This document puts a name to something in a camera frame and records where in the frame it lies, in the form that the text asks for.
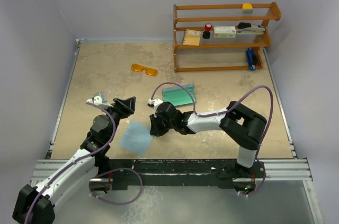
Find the white red box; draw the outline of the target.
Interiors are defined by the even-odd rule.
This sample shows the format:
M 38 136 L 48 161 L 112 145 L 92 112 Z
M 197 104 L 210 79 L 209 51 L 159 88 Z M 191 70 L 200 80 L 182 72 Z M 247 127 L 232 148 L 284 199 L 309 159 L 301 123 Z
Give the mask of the white red box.
M 235 26 L 214 26 L 213 27 L 214 38 L 235 38 L 236 27 Z

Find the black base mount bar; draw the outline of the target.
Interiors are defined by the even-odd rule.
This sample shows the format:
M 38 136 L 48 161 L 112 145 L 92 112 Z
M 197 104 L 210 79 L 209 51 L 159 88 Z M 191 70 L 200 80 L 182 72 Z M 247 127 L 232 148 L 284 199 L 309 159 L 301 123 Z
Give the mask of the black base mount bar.
M 212 186 L 220 189 L 253 191 L 266 177 L 263 163 L 241 167 L 235 159 L 110 159 L 95 157 L 96 178 L 108 180 L 113 170 L 112 190 L 128 186 Z

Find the yellow grey sponge block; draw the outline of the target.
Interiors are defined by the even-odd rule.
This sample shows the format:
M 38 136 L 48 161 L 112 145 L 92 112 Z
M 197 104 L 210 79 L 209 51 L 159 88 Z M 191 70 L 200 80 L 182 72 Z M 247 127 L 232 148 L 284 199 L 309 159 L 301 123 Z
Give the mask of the yellow grey sponge block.
M 243 3 L 242 4 L 242 11 L 243 13 L 252 13 L 253 12 L 253 6 L 251 3 Z

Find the red black stamp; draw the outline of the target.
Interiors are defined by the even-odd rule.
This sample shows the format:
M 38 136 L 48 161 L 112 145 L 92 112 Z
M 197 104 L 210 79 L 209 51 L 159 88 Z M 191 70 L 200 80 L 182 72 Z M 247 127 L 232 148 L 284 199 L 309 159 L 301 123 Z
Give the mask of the red black stamp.
M 211 36 L 211 29 L 212 29 L 212 24 L 206 23 L 204 26 L 204 32 L 202 34 L 202 37 L 204 39 L 209 39 Z

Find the black white stapler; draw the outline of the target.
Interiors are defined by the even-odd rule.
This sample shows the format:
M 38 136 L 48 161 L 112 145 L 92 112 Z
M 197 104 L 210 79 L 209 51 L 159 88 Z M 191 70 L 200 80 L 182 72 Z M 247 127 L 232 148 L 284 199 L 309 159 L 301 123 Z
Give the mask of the black white stapler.
M 240 35 L 263 35 L 266 28 L 262 25 L 255 25 L 247 22 L 240 22 L 236 27 L 236 33 Z

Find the orange sunglasses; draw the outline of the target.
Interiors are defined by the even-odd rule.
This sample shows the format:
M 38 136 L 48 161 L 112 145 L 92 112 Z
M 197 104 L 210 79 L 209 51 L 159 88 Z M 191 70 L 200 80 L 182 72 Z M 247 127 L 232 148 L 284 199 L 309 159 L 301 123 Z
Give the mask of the orange sunglasses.
M 142 73 L 144 71 L 145 74 L 148 76 L 156 76 L 158 74 L 157 69 L 145 67 L 139 64 L 132 64 L 131 70 L 138 73 Z

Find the wooden shelf rack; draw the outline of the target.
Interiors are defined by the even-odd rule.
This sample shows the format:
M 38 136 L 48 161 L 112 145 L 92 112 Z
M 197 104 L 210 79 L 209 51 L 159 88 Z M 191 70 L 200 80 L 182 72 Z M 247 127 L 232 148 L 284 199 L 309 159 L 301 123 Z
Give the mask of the wooden shelf rack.
M 259 70 L 276 2 L 173 6 L 174 71 Z

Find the light blue cleaning cloth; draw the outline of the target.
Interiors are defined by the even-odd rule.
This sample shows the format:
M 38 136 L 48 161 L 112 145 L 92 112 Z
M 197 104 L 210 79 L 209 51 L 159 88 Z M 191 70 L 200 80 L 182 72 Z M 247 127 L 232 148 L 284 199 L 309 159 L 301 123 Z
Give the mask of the light blue cleaning cloth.
M 134 154 L 144 156 L 152 139 L 153 136 L 150 134 L 149 127 L 136 121 L 131 121 L 119 140 L 119 146 Z

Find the grey glasses case green lining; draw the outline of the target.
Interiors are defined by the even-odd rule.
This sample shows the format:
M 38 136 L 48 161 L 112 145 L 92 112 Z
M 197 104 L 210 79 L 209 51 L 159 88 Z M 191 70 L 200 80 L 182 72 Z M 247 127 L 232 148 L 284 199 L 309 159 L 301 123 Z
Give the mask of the grey glasses case green lining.
M 196 102 L 194 95 L 194 84 L 186 84 L 183 87 L 188 91 L 188 93 L 181 87 L 168 87 L 162 89 L 162 97 L 164 102 L 170 102 L 174 106 L 184 106 L 193 104 Z

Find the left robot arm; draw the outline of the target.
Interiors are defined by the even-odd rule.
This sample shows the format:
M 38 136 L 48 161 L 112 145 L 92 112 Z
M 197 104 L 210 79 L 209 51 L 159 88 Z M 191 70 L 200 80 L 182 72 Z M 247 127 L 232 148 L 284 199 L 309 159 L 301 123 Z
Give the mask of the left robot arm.
M 86 101 L 103 112 L 94 118 L 85 140 L 61 168 L 35 186 L 19 191 L 12 218 L 18 223 L 53 223 L 56 214 L 72 195 L 92 177 L 109 172 L 106 153 L 119 122 L 134 114 L 136 97 L 114 98 L 108 103 L 103 92 Z

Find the blue black scissors tool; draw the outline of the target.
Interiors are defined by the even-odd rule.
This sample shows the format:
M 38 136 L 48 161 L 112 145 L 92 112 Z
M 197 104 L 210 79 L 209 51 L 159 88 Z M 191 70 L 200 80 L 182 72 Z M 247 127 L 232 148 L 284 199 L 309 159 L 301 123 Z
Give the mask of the blue black scissors tool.
M 254 50 L 248 48 L 245 53 L 249 70 L 255 71 L 258 61 Z

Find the spiral brown notebook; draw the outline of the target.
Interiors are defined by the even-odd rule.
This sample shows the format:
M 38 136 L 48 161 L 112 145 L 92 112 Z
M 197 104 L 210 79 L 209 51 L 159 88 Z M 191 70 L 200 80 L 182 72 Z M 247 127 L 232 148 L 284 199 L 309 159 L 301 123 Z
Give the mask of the spiral brown notebook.
M 191 29 L 186 29 L 183 37 L 183 45 L 186 46 L 199 46 L 201 32 Z

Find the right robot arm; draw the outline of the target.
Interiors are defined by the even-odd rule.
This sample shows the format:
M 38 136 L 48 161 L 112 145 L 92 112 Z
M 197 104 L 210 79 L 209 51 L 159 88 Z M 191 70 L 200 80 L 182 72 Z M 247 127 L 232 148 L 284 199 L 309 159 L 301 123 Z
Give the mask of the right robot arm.
M 170 102 L 160 99 L 149 100 L 147 105 L 154 109 L 150 115 L 150 135 L 160 137 L 170 130 L 182 135 L 222 130 L 239 145 L 236 173 L 241 177 L 253 173 L 256 153 L 267 124 L 262 115 L 242 104 L 236 105 L 235 101 L 215 114 L 181 112 Z

